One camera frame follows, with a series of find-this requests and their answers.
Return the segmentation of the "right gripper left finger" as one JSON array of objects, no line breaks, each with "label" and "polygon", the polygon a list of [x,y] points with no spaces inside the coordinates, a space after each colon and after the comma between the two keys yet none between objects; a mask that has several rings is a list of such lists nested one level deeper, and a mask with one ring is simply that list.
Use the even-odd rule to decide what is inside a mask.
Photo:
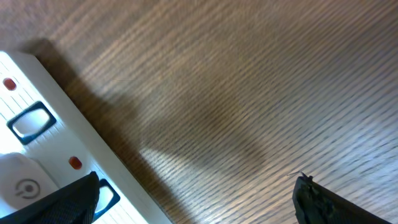
[{"label": "right gripper left finger", "polygon": [[96,172],[1,218],[1,224],[91,224],[100,194]]}]

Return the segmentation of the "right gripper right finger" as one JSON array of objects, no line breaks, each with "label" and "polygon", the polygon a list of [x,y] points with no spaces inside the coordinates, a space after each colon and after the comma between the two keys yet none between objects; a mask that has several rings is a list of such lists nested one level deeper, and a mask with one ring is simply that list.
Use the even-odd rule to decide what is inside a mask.
[{"label": "right gripper right finger", "polygon": [[301,175],[295,182],[292,200],[299,224],[390,224]]}]

